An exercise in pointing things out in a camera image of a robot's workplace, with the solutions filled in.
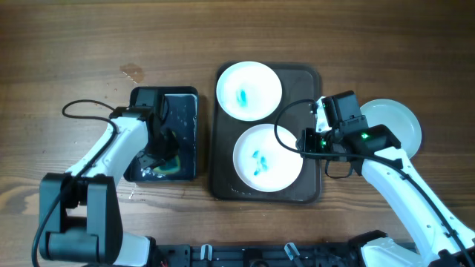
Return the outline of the green and yellow sponge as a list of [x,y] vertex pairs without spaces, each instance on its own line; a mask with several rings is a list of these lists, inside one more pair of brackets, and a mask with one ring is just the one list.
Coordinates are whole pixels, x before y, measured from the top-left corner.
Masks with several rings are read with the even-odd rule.
[[169,175],[178,173],[181,169],[180,158],[178,155],[167,159],[162,165],[157,166],[153,172],[156,174]]

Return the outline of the light blue-tinted white plate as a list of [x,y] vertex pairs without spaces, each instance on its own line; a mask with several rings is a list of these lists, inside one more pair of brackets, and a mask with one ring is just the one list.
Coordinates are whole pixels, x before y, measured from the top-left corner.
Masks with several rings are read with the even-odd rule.
[[375,99],[360,108],[370,127],[387,126],[402,144],[407,156],[416,155],[422,144],[422,128],[415,114],[391,99]]

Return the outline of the white plate blue dots stain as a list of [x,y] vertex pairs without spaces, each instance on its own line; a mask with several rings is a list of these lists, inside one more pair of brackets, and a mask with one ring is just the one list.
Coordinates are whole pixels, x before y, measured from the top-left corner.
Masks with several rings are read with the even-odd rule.
[[286,128],[260,124],[244,131],[235,143],[232,161],[238,177],[261,192],[288,188],[300,176],[303,158],[294,150],[296,137]]

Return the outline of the white plate long blue stain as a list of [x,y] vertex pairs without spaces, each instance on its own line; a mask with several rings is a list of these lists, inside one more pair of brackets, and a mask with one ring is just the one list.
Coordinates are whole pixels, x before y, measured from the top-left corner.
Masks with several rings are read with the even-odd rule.
[[219,106],[241,121],[258,121],[279,106],[283,88],[275,71],[260,62],[238,62],[225,69],[216,85]]

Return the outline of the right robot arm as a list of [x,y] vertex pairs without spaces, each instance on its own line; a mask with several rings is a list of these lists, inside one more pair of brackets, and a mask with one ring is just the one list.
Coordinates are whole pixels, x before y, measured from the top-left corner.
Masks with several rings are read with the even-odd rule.
[[348,162],[385,198],[415,243],[410,251],[389,237],[368,234],[356,246],[365,266],[474,265],[474,230],[419,175],[394,132],[404,127],[398,117],[383,113],[373,122],[352,91],[305,102],[316,125],[303,130],[297,152],[327,163]]

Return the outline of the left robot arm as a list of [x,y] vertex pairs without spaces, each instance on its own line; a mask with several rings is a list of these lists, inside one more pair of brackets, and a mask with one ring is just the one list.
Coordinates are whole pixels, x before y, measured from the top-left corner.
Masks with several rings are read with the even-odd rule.
[[135,88],[128,107],[114,108],[107,130],[75,165],[48,173],[39,186],[38,259],[107,266],[148,266],[154,240],[124,232],[116,187],[139,152],[149,169],[176,157],[179,145],[163,130],[170,103],[158,88]]

